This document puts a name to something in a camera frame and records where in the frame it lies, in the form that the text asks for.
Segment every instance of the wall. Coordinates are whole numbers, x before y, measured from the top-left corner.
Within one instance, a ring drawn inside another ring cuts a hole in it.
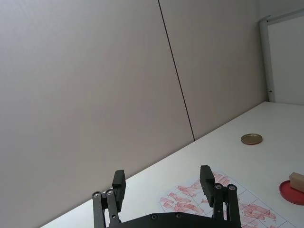
[[[260,18],[304,7],[304,0],[258,0]]]
[[[0,223],[34,228],[193,141],[157,1],[0,3]]]
[[[161,5],[196,138],[265,99],[255,1]],[[1,227],[193,141],[156,0],[3,0],[0,25]]]
[[[161,0],[161,8],[196,139],[265,100],[257,1]]]

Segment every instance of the red dish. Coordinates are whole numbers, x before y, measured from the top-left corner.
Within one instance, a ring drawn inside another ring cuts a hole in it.
[[[285,200],[297,205],[304,205],[304,193],[290,187],[288,180],[280,184],[280,193]]]

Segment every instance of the bolt head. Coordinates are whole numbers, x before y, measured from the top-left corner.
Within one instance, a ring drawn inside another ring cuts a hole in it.
[[[152,220],[156,220],[156,219],[157,219],[157,215],[152,214],[152,215],[151,215],[151,219],[152,219]]]
[[[113,190],[109,190],[106,192],[107,195],[112,195],[113,194]]]
[[[235,190],[235,189],[236,189],[236,187],[235,187],[235,186],[233,186],[233,185],[230,185],[230,186],[229,186],[229,189],[230,189],[230,190]]]

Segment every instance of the table surface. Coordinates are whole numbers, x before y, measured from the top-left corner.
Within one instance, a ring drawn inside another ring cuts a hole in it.
[[[248,146],[240,138],[247,133],[263,136],[262,143]],[[122,222],[158,213],[160,197],[193,177],[200,166],[224,171],[255,193],[292,223],[304,224],[304,206],[284,200],[281,182],[292,172],[304,173],[304,106],[264,102],[194,143],[159,161],[126,181]],[[93,228],[92,200],[43,228]]]

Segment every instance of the paper sheet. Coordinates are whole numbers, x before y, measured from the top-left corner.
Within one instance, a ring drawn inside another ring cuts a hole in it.
[[[224,186],[228,184],[237,186],[242,228],[296,228],[224,172],[216,171],[213,174],[216,183],[221,183]],[[160,212],[179,211],[207,217],[212,216],[212,208],[208,204],[199,180],[172,188],[160,198],[159,204]]]

